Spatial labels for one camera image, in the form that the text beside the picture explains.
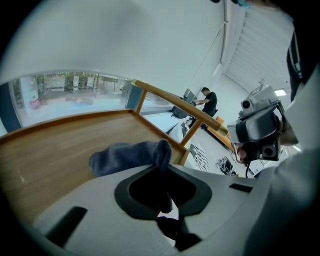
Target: wooden rail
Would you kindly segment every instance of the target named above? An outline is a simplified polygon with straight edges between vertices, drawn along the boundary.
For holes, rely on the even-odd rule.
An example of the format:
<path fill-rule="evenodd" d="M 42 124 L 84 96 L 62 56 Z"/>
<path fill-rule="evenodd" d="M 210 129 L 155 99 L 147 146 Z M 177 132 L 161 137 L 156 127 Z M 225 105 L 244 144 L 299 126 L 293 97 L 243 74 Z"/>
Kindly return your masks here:
<path fill-rule="evenodd" d="M 173 105 L 177 106 L 179 109 L 187 112 L 189 115 L 193 116 L 197 119 L 197 122 L 194 124 L 196 125 L 193 129 L 190 129 L 189 132 L 186 134 L 185 138 L 183 138 L 181 145 L 185 146 L 191 137 L 196 133 L 197 129 L 201 126 L 201 124 L 205 124 L 214 131 L 219 132 L 221 135 L 226 136 L 228 134 L 228 129 L 223 124 L 219 123 L 218 121 L 214 120 L 211 116 L 207 115 L 206 113 L 202 112 L 200 109 L 192 106 L 191 104 L 185 102 L 184 100 L 164 91 L 157 87 L 154 87 L 148 83 L 142 82 L 140 80 L 133 79 L 132 84 L 141 88 L 142 95 L 139 101 L 140 109 L 137 109 L 137 113 L 140 112 L 142 104 L 145 100 L 146 93 L 150 92 L 154 95 L 159 96 L 160 98 L 172 103 Z"/>

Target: bag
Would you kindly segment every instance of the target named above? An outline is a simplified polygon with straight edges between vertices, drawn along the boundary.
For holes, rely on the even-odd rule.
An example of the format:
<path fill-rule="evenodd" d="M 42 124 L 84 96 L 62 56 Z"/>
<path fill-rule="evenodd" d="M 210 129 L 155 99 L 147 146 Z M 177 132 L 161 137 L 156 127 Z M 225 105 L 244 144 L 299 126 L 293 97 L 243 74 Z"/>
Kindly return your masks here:
<path fill-rule="evenodd" d="M 191 102 L 190 103 L 191 105 L 193 105 L 194 107 L 196 106 L 196 103 L 195 102 Z M 174 106 L 172 108 L 172 117 L 175 117 L 175 118 L 179 118 L 179 119 L 184 119 L 186 118 L 187 116 L 189 116 L 188 113 L 184 112 L 183 110 L 181 110 L 180 108 L 178 108 L 177 106 Z"/>

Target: black cable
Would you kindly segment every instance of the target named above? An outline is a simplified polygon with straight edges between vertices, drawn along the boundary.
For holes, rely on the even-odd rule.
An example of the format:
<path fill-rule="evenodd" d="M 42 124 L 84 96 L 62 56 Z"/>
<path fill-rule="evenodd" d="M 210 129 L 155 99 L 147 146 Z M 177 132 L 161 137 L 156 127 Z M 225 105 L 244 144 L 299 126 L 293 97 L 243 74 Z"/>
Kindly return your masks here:
<path fill-rule="evenodd" d="M 251 162 L 248 163 L 248 165 L 246 166 L 246 169 L 245 169 L 245 177 L 246 178 L 248 178 L 248 170 L 249 170 L 250 163 Z"/>

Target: glass pane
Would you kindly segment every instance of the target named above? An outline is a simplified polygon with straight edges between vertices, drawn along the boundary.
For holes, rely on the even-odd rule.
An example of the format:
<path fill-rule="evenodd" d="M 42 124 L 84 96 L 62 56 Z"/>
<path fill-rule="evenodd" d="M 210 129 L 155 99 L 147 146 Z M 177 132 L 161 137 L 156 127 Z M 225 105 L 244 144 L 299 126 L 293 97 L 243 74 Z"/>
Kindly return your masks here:
<path fill-rule="evenodd" d="M 150 92 L 146 93 L 142 108 L 168 108 L 173 107 L 170 102 L 164 100 L 163 98 L 158 97 Z"/>
<path fill-rule="evenodd" d="M 124 109 L 131 80 L 111 75 L 60 72 L 26 76 L 9 83 L 23 127 L 83 113 Z"/>

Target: ceiling light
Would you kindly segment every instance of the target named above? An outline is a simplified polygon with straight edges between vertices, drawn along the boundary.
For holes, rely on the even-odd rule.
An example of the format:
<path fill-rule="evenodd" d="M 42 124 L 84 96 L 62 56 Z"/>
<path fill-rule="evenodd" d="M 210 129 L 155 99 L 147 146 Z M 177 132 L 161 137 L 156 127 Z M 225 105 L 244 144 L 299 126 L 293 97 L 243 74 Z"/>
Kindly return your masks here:
<path fill-rule="evenodd" d="M 302 150 L 299 148 L 299 147 L 297 147 L 297 146 L 293 146 L 296 150 L 298 150 L 299 152 L 301 152 Z"/>
<path fill-rule="evenodd" d="M 284 89 L 275 90 L 274 92 L 278 97 L 287 95 Z"/>

